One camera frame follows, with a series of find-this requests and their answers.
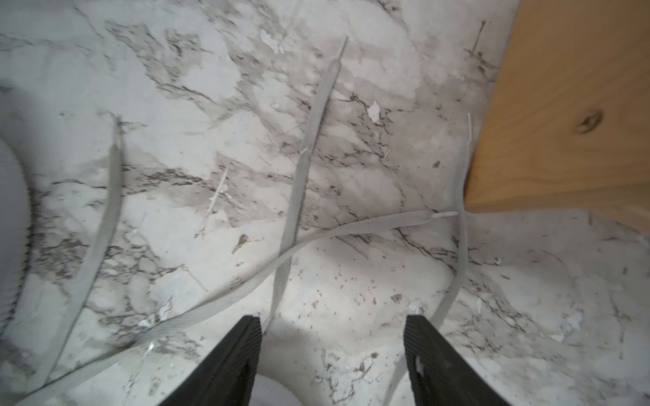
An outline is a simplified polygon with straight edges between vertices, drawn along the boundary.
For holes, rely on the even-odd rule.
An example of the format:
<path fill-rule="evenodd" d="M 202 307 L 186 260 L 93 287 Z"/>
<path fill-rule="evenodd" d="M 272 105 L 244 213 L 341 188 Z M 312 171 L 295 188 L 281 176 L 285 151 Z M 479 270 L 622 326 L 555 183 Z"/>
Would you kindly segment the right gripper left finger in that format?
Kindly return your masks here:
<path fill-rule="evenodd" d="M 262 346 L 256 316 L 243 316 L 162 406 L 241 406 L 250 403 Z"/>

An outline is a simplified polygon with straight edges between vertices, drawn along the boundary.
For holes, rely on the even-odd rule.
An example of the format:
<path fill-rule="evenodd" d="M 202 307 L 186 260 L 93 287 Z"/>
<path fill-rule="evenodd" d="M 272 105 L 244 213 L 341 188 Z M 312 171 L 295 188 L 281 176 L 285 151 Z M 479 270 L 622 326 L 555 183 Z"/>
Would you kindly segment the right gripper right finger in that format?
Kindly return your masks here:
<path fill-rule="evenodd" d="M 417 406 L 507 406 L 424 316 L 409 315 L 406 365 Z"/>

